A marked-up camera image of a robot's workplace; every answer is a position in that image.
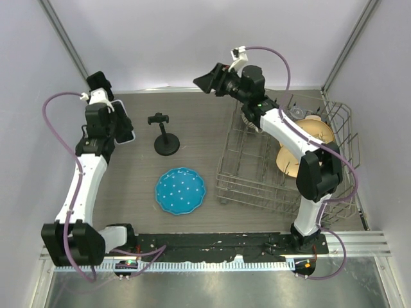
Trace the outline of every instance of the white wall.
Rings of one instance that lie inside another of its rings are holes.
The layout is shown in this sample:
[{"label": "white wall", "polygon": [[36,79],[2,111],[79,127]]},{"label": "white wall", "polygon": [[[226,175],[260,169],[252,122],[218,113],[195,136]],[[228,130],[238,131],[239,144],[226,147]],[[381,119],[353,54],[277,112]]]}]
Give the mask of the white wall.
[{"label": "white wall", "polygon": [[[86,87],[34,0],[0,3],[0,72],[0,306],[27,308],[40,230],[64,202],[74,164],[43,123],[42,103]],[[50,107],[52,123],[74,146],[83,103],[67,98]]]},{"label": "white wall", "polygon": [[[292,87],[320,88],[367,0],[52,0],[88,70],[117,91],[192,87],[230,50],[272,47],[292,68]],[[253,51],[267,86],[284,86],[282,62]]]},{"label": "white wall", "polygon": [[411,293],[411,2],[382,1],[331,91],[349,103],[360,133],[360,197],[383,230]]}]

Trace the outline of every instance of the dish rack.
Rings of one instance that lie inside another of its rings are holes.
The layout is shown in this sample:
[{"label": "dish rack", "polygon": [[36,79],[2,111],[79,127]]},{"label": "dish rack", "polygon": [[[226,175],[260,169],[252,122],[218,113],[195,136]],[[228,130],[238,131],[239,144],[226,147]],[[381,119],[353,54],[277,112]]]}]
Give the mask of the dish rack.
[{"label": "dish rack", "polygon": [[[343,103],[314,99],[317,103],[313,104],[312,101],[311,98],[292,95],[284,111],[293,120],[309,114],[320,116],[335,134],[341,154],[357,168],[360,165],[359,140],[358,134],[352,133],[351,109]],[[241,114],[241,103],[237,102],[218,165],[217,197],[223,204],[235,201],[294,218],[298,214],[301,195],[295,185],[295,178],[277,167],[275,160],[280,149],[279,142],[267,133],[258,133],[249,128]],[[334,198],[347,196],[353,189],[353,176],[346,166],[343,174],[343,182],[338,186]],[[356,213],[358,210],[354,197],[349,201],[327,205],[322,222],[331,225]]]}]

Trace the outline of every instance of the robotic arm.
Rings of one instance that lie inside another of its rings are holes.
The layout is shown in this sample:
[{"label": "robotic arm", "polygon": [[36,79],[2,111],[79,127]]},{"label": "robotic arm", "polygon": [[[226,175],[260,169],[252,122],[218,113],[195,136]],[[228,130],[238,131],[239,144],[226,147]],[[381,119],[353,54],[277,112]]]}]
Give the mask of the robotic arm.
[{"label": "robotic arm", "polygon": [[[99,265],[104,255],[113,248],[135,246],[131,225],[112,225],[97,232],[92,227],[92,212],[98,186],[110,162],[115,143],[123,144],[135,139],[131,120],[124,105],[114,100],[111,84],[102,72],[87,78],[90,96],[83,94],[86,125],[83,136],[76,146],[76,156],[83,167],[83,178],[69,221],[69,247],[78,265]],[[75,194],[78,181],[78,166],[75,165],[73,181],[67,198],[55,222],[44,224],[41,236],[56,266],[69,266],[64,252],[63,228],[69,204]]]},{"label": "robotic arm", "polygon": [[[260,67],[248,65],[243,68],[241,77],[238,76],[237,70],[248,60],[244,47],[233,49],[231,54],[234,59],[232,65],[217,63],[210,73],[193,82],[205,93],[215,90],[216,96],[230,95],[242,102],[241,111],[247,120],[282,142],[299,161],[296,184],[302,198],[291,233],[297,247],[307,247],[320,233],[317,216],[322,202],[330,199],[342,182],[341,161],[304,141],[284,123],[280,118],[279,105],[265,94],[265,78]],[[306,138],[323,143],[294,124],[286,115],[283,116]],[[326,146],[339,153],[334,142]]]}]

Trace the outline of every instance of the black stand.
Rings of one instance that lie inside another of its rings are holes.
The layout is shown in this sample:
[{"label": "black stand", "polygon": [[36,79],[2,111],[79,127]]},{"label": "black stand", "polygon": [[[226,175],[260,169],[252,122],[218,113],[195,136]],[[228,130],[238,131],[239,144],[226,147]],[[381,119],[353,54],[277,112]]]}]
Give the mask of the black stand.
[{"label": "black stand", "polygon": [[163,115],[158,112],[153,117],[148,117],[148,124],[160,123],[161,135],[154,142],[155,151],[162,156],[170,156],[177,152],[180,148],[180,141],[176,135],[172,133],[166,133],[164,124],[162,122],[168,123],[168,115]]}]

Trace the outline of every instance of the concrete floor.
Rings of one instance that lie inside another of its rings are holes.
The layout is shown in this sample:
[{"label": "concrete floor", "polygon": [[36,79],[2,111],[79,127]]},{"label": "concrete floor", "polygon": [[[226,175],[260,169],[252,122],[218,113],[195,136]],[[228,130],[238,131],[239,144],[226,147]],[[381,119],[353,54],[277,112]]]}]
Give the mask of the concrete floor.
[{"label": "concrete floor", "polygon": [[[292,103],[320,103],[318,90],[299,91],[314,97],[294,96]],[[269,92],[275,98],[277,92]],[[288,231],[294,217],[250,205],[216,198],[216,170],[222,156],[235,101],[212,94],[164,93],[117,95],[127,109],[136,140],[117,146],[101,181],[93,223],[96,230],[112,223],[131,223],[139,233],[161,232],[259,232]],[[156,154],[153,143],[160,134],[158,124],[147,124],[156,112],[168,114],[166,130],[180,139],[179,151],[170,156]],[[196,170],[205,180],[207,195],[191,214],[174,216],[155,200],[155,185],[161,175],[176,167]],[[333,230],[363,230],[355,215],[335,223]]]}]

